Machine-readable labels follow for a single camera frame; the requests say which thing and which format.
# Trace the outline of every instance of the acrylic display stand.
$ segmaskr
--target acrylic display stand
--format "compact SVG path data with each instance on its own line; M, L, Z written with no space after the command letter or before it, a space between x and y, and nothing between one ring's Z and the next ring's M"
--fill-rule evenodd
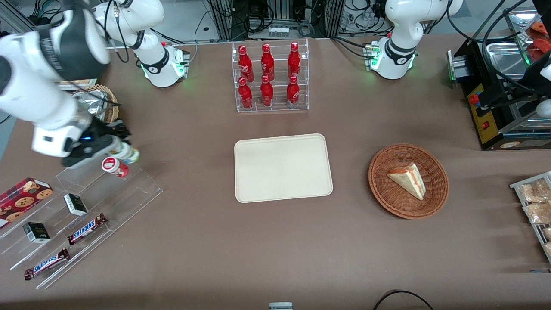
M299 92L299 104L296 108L287 107L287 85L289 85L289 76L287 74L287 58L291 51L291 43L298 42L299 54L300 54L300 74L298 76L298 85L300 87ZM260 85L262 84L262 67L260 59L262 58L262 44L265 42L249 41L243 43L234 43L232 46L232 66L234 74L234 88L235 88L235 101L237 106L237 112L254 113L254 112L293 112L308 110L310 107L309 97L309 52L308 52L308 40L274 40L269 41L272 55L274 56L275 63L275 80L272 81L274 88L274 103L270 108L267 108L262 104ZM239 84L237 79L241 76L239 71L239 53L237 48L240 45L247 47L247 54L252 61L252 71L255 74L255 80L249 83L249 87L252 91L252 109L245 110L241 105L239 99Z
M49 182L54 190L49 198L0 230L2 257L12 271L20 274L22 282L28 282L37 289L48 288L162 193L151 176L137 164L128 165L128 175L118 178L101 169L102 159L59 173ZM80 196L88 209L85 216L69 213L63 199L67 193ZM75 245L69 245L67 237L100 213L107 217L108 222ZM26 222L44 224L51 240L44 244L29 242L22 227ZM63 248L69 251L69 261L54 265L30 281L24 280L26 269L56 255Z

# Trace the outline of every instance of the cookie box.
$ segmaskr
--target cookie box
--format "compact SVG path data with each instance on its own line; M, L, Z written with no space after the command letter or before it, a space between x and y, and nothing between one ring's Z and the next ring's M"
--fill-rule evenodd
M0 194L0 229L15 221L52 193L52 187L48 183L26 178Z

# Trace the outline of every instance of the packaged bread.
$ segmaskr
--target packaged bread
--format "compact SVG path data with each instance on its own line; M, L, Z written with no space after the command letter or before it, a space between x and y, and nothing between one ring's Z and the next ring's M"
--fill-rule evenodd
M547 240L551 240L551 227L544 228L543 235L547 238Z
M537 194L537 190L532 183L522 184L518 187L518 191L524 198L525 202L545 202L545 198Z
M535 180L533 188L535 190L534 193L537 196L543 197L545 199L551 199L551 189L549 188L549 185L547 185L545 179Z
M426 188L417 165L411 163L406 167L391 169L387 175L415 198L423 200Z
M525 208L526 215L534 224L551 223L551 207L547 202L529 204Z
M545 250L545 252L547 252L549 256L551 256L551 242L544 244L543 249Z

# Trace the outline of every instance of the red bottle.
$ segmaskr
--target red bottle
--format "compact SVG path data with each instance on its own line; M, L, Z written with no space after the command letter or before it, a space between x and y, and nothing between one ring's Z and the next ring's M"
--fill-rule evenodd
M299 44L297 42L291 43L291 53L289 53L289 58L287 59L287 65L289 70L287 74L289 78L293 75L299 76L300 73L300 54L299 54Z
M262 44L262 58L260 59L262 64L262 74L268 76L270 81L276 78L276 67L274 65L274 56L270 52L270 44Z
M289 109L294 109L299 105L299 91L300 88L296 83L296 76L289 78L289 85L287 85L287 106Z
M260 92L262 93L262 104L268 108L272 106L274 102L274 88L270 83L270 78L266 74L262 76Z
M241 99L241 105L243 109L252 109L252 92L251 88L247 85L247 80L244 77L239 77L239 98Z
M247 79L247 82L252 83L255 80L255 74L252 73L252 61L247 55L247 48L244 45L240 45L239 48L239 71L241 76Z

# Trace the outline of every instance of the red button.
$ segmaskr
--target red button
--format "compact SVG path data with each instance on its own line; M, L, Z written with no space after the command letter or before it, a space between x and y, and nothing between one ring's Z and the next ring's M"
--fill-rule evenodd
M477 94L472 94L470 97L469 97L469 103L472 104L472 105L475 105L477 103L479 103L480 100L478 99L478 95Z

